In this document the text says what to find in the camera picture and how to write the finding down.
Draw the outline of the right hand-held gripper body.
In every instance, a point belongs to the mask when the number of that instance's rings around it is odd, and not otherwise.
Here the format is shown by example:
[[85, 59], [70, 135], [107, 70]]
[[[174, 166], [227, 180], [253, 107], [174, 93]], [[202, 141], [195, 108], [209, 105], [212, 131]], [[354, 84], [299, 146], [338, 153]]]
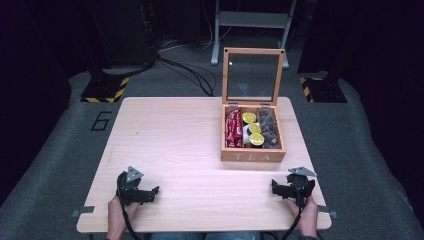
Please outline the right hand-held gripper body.
[[315, 181], [308, 177], [316, 177], [317, 174], [306, 167], [296, 167], [289, 169], [287, 176], [289, 183], [289, 197], [294, 198], [296, 205], [300, 208], [306, 206], [306, 199], [312, 194], [315, 187]]

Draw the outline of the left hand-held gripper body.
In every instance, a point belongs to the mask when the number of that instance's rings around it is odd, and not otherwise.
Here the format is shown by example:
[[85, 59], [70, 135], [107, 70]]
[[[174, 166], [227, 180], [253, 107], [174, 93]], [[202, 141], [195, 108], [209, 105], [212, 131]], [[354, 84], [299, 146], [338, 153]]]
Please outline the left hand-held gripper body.
[[117, 178], [116, 196], [126, 205], [141, 203], [141, 192], [138, 186], [143, 174], [132, 166], [123, 171]]

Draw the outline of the wooden box with glass lid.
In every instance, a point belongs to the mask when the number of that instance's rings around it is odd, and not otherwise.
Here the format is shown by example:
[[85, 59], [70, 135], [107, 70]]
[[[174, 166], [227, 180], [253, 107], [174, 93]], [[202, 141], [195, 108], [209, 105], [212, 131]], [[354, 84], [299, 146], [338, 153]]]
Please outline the wooden box with glass lid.
[[[267, 48], [226, 47], [223, 51], [222, 82], [222, 141], [221, 159], [233, 162], [270, 162], [283, 160], [286, 149], [279, 121], [277, 100], [279, 96], [283, 60], [285, 51]], [[242, 131], [244, 125], [242, 113], [252, 112], [260, 126], [259, 112], [267, 110], [274, 116], [280, 149], [265, 149], [264, 146], [244, 144], [241, 148], [228, 148], [225, 140], [225, 123], [228, 114], [240, 110]]]

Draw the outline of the pile of dark pyramid bags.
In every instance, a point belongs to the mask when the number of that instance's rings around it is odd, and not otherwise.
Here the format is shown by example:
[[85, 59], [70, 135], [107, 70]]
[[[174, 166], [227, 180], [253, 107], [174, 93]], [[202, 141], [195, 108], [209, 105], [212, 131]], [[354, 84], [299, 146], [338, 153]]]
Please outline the pile of dark pyramid bags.
[[261, 110], [259, 112], [259, 117], [261, 132], [264, 136], [264, 148], [280, 149], [281, 144], [279, 140], [278, 127], [274, 116], [270, 111]]

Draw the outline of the row of red sachets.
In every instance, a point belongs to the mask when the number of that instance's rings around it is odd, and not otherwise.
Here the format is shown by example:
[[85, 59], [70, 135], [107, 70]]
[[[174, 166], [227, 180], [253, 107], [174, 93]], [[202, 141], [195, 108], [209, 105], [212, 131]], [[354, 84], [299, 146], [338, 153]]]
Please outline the row of red sachets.
[[225, 140], [228, 148], [241, 148], [243, 146], [243, 131], [240, 110], [231, 111], [225, 123]]

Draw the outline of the black yellow striped base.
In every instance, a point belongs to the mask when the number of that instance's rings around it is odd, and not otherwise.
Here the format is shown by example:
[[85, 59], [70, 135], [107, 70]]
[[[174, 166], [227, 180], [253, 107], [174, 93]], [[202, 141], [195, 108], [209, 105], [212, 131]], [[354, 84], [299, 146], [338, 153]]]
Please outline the black yellow striped base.
[[80, 101], [90, 103], [117, 102], [122, 97], [128, 82], [128, 78], [112, 78], [102, 82], [91, 80], [82, 92]]
[[328, 83], [322, 78], [301, 77], [300, 83], [308, 102], [346, 103], [347, 99], [337, 83]]

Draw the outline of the dark cabinet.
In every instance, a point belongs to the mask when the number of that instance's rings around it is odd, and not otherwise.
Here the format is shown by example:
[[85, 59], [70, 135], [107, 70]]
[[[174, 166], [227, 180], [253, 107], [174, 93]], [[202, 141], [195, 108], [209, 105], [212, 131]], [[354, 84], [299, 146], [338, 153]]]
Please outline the dark cabinet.
[[154, 65], [142, 0], [86, 0], [86, 4], [110, 66], [150, 68]]

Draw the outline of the grey metal stand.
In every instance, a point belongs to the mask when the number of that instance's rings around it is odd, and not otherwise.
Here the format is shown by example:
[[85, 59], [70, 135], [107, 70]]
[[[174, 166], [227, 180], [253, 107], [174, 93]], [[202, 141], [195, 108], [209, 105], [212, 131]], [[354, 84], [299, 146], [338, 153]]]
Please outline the grey metal stand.
[[282, 29], [283, 35], [278, 47], [285, 49], [298, 0], [288, 1], [290, 6], [287, 13], [263, 13], [223, 11], [220, 9], [220, 0], [215, 0], [214, 44], [210, 63], [217, 65], [219, 62], [222, 26]]

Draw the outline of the grey table bracket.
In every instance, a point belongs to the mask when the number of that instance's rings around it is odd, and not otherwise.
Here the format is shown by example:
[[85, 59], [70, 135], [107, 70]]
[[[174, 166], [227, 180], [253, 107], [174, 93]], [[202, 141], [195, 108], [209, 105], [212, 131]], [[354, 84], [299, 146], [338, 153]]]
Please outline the grey table bracket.
[[94, 208], [95, 206], [83, 206], [80, 209], [77, 210], [73, 210], [70, 214], [70, 217], [73, 218], [77, 218], [79, 217], [81, 214], [85, 214], [85, 213], [93, 213], [94, 212]]
[[339, 215], [336, 211], [331, 210], [328, 206], [318, 205], [319, 211], [327, 213], [331, 218], [339, 218]]

